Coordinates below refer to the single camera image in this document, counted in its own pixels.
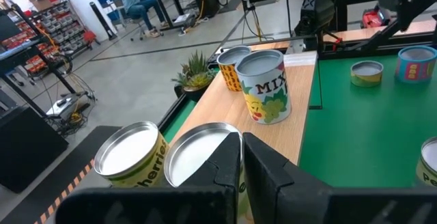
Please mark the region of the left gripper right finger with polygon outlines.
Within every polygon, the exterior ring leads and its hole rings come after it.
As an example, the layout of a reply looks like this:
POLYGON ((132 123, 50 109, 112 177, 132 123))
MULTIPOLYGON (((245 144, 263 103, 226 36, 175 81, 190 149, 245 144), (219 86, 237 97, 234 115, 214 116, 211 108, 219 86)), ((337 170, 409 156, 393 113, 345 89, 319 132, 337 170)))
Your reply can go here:
POLYGON ((256 223, 323 223, 330 186, 250 132, 243 134, 245 183, 256 223))

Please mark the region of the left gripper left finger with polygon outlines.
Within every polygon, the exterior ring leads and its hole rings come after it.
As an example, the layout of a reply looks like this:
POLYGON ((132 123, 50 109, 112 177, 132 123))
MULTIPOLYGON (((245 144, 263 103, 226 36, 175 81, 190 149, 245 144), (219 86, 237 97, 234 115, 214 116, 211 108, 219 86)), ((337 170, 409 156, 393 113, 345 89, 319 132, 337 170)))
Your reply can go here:
POLYGON ((206 138, 195 145, 211 145, 207 151, 199 151, 201 158, 188 169, 188 175, 180 186, 210 186, 221 185, 238 187, 240 182, 241 164, 241 136, 237 132, 221 136, 213 141, 213 137, 206 138))

